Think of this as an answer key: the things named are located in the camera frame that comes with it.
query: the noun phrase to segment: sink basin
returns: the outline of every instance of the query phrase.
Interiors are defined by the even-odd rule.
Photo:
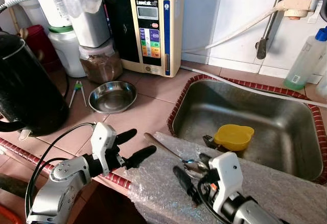
[[[322,154],[307,105],[215,80],[191,82],[186,89],[169,119],[177,137],[205,145],[202,136],[213,136],[222,125],[250,126],[254,136],[238,157],[310,181],[321,175]]]

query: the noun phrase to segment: black kettle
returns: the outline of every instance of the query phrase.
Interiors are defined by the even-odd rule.
[[[30,136],[56,131],[69,108],[25,41],[0,34],[0,131],[30,130]]]

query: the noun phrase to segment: kettle handle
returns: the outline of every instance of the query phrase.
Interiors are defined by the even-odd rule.
[[[0,131],[2,131],[2,132],[18,131],[18,130],[23,129],[25,126],[26,125],[20,121],[15,121],[15,122],[0,121]]]

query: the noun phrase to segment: bubble wrap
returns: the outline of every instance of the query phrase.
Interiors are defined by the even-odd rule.
[[[184,159],[198,159],[200,153],[211,157],[221,154],[159,132],[154,137]],[[133,182],[128,196],[140,214],[151,224],[220,223],[205,206],[192,208],[191,197],[173,173],[175,165],[183,167],[179,160],[157,148],[139,169],[124,172]],[[320,221],[325,220],[327,193],[324,187],[242,159],[240,165],[244,176],[243,194],[253,196],[266,210],[289,223],[322,223]]]

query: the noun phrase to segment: metal spoon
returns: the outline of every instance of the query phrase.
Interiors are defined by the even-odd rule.
[[[161,148],[162,150],[166,151],[167,153],[173,155],[175,158],[179,159],[184,164],[185,172],[190,177],[195,178],[195,179],[201,179],[208,172],[208,167],[201,161],[197,161],[194,159],[185,160],[185,159],[181,158],[180,156],[178,156],[173,151],[168,149],[165,145],[163,145],[161,142],[159,142],[155,137],[153,137],[149,133],[144,133],[144,137],[153,145]]]

